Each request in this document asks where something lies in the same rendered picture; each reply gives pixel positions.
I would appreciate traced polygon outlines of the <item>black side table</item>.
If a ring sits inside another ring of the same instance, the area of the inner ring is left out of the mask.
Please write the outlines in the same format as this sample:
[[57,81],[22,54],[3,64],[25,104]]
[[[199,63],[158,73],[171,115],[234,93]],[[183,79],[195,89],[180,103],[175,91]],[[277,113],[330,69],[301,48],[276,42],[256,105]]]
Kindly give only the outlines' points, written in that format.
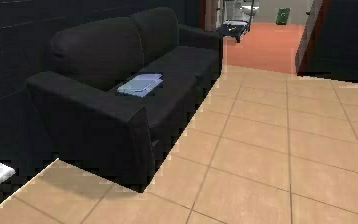
[[223,0],[222,24],[218,32],[223,36],[229,36],[241,41],[241,36],[250,31],[254,16],[243,13],[242,6],[256,6],[255,0]]

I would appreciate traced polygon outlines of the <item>black sofa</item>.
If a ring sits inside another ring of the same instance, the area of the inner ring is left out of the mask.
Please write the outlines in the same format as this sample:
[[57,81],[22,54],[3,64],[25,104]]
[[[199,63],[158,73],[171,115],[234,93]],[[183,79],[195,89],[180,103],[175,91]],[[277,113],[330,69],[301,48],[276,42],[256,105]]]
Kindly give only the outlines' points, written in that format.
[[[143,192],[219,78],[223,39],[158,7],[59,31],[46,57],[27,88],[58,157]],[[116,91],[140,74],[163,82]]]

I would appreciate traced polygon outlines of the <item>white toilet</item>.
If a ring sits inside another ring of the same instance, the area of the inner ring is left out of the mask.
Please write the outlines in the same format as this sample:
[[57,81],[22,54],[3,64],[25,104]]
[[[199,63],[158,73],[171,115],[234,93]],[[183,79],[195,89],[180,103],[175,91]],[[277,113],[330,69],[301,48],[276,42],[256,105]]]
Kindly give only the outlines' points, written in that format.
[[250,16],[255,16],[257,14],[257,12],[259,11],[259,7],[258,6],[242,6],[241,7],[242,11],[244,14]]

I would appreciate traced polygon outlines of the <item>brown room door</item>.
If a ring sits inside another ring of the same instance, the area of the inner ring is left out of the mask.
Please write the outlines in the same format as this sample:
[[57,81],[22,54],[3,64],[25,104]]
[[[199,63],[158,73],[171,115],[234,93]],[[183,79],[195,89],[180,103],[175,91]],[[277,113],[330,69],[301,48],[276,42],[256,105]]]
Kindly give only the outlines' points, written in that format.
[[332,0],[313,0],[311,8],[306,12],[307,21],[295,55],[295,69],[299,76],[308,74],[308,64],[314,53],[331,2]]

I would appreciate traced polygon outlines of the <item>green bin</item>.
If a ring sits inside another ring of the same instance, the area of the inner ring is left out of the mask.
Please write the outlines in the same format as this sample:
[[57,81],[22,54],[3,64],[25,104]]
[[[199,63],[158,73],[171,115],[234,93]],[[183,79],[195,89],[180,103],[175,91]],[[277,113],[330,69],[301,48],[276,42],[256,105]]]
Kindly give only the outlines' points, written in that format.
[[276,24],[277,25],[286,25],[290,15],[289,8],[280,8],[277,13]]

